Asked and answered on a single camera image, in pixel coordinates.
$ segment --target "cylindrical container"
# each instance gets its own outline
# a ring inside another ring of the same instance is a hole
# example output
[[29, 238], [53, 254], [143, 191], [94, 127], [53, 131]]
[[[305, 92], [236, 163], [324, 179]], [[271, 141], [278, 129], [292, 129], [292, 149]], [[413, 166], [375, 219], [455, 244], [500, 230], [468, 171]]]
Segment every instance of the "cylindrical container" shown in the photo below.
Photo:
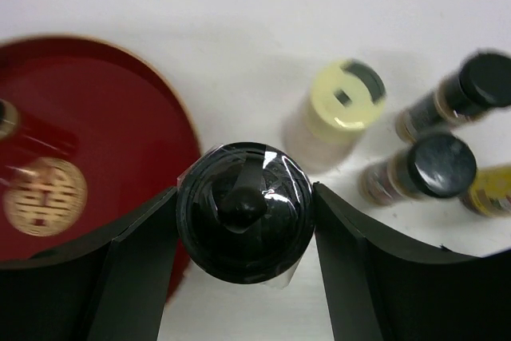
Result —
[[360, 190], [380, 206], [428, 197], [449, 199], [469, 188], [476, 171], [467, 144], [448, 133], [435, 133], [367, 167], [360, 176]]
[[449, 130], [511, 105], [511, 58], [480, 52], [466, 60], [435, 91], [402, 111], [396, 132], [414, 142], [424, 133]]
[[483, 216], [511, 216], [511, 165], [478, 171], [476, 180], [460, 200]]
[[354, 60], [330, 64], [287, 124], [287, 152], [309, 172], [331, 169], [380, 117], [385, 100], [383, 82], [369, 66]]
[[188, 254], [210, 275], [235, 284], [282, 276], [272, 285], [284, 287], [314, 231], [311, 184], [278, 149], [223, 145], [180, 178], [176, 219]]

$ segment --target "yellow lid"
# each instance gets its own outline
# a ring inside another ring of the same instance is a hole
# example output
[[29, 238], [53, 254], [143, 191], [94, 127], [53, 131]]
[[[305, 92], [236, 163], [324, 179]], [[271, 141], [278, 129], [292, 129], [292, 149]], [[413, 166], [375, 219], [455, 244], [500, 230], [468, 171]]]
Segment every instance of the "yellow lid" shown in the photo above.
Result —
[[382, 79], [354, 60], [336, 61], [315, 79], [305, 112], [309, 130], [330, 143], [350, 143], [376, 121], [385, 106]]

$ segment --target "small jar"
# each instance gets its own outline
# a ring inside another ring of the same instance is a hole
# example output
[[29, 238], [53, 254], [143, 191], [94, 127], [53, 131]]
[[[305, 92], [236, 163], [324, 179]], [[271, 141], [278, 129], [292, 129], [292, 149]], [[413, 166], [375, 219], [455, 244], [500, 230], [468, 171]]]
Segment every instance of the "small jar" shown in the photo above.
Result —
[[478, 171], [476, 180], [460, 200], [482, 216], [511, 216], [511, 165]]
[[382, 79], [354, 60], [336, 61], [315, 79], [286, 127], [286, 151], [308, 172], [324, 172], [344, 160], [385, 106]]
[[366, 200], [387, 206], [402, 200], [456, 197], [469, 188], [476, 171], [467, 144], [448, 133], [434, 133], [367, 167], [359, 184]]
[[421, 134], [450, 130], [510, 105], [511, 58], [480, 52], [435, 91], [402, 111], [396, 120], [396, 132], [402, 140], [414, 142]]

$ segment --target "gold emblem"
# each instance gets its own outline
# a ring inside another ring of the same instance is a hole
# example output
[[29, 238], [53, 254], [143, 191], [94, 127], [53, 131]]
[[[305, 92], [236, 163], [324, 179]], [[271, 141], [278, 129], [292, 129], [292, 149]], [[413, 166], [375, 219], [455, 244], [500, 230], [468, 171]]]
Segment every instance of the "gold emblem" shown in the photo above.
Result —
[[5, 195], [7, 220], [31, 236], [54, 236], [73, 225], [87, 199], [87, 184], [71, 163], [42, 157], [19, 169]]

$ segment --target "white table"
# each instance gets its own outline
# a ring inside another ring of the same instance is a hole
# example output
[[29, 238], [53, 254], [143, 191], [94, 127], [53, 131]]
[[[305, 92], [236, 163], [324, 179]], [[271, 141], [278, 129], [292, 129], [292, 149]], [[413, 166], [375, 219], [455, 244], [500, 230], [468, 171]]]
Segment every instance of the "white table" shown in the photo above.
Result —
[[[509, 0], [2, 0], [0, 38], [92, 34], [153, 63], [192, 112], [203, 149], [233, 141], [282, 147], [281, 124], [315, 73], [356, 57], [381, 75], [384, 118], [338, 169], [315, 177], [400, 232], [473, 255], [511, 246], [511, 220], [485, 220], [457, 201], [371, 209], [355, 175], [403, 144], [394, 115], [479, 47], [511, 51]], [[480, 166], [511, 161], [510, 113], [458, 131]], [[191, 268], [167, 307], [160, 341], [332, 340], [313, 241], [283, 291], [236, 286]]]

